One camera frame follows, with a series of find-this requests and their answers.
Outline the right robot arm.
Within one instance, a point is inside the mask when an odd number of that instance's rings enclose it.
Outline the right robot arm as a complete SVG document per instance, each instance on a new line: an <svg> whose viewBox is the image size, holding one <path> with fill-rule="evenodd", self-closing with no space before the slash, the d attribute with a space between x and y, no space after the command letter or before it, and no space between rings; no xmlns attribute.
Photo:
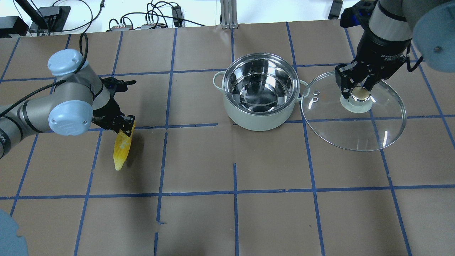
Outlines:
<svg viewBox="0 0 455 256"><path fill-rule="evenodd" d="M369 99L372 88L389 79L404 64L414 71L424 60L432 69L453 73L453 0L361 0L346 8L340 26L362 26L357 54L350 64L335 68L342 97L354 97L364 83L360 101Z"/></svg>

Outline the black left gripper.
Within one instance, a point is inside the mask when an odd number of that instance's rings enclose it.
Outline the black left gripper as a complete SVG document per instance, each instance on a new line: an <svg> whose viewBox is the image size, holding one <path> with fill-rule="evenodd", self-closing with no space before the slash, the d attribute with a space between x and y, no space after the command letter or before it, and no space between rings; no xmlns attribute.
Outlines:
<svg viewBox="0 0 455 256"><path fill-rule="evenodd" d="M112 130L118 133L125 132L128 137L132 136L135 130L135 116L125 115L115 101L111 98L106 105L93 111L92 123L104 130Z"/></svg>

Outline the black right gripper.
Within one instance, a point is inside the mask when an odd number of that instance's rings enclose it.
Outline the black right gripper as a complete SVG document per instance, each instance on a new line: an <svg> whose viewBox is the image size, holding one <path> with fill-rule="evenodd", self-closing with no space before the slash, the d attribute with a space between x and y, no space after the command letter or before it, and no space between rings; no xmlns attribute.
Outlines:
<svg viewBox="0 0 455 256"><path fill-rule="evenodd" d="M337 65L335 81L345 100L359 83L371 93L382 79L389 79L404 65L403 52L407 41L391 42L374 34L363 34L357 46L357 54L350 64Z"/></svg>

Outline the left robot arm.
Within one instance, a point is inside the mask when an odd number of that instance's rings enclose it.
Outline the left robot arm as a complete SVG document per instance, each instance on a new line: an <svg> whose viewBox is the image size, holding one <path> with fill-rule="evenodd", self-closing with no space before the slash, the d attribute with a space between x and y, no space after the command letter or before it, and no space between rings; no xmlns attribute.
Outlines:
<svg viewBox="0 0 455 256"><path fill-rule="evenodd" d="M79 136L94 124L128 137L132 135L135 117L124 114L114 96L126 92L135 80L100 78L75 49L58 51L47 66L56 77L52 94L27 96L18 104L1 106L1 157L24 138L47 131Z"/></svg>

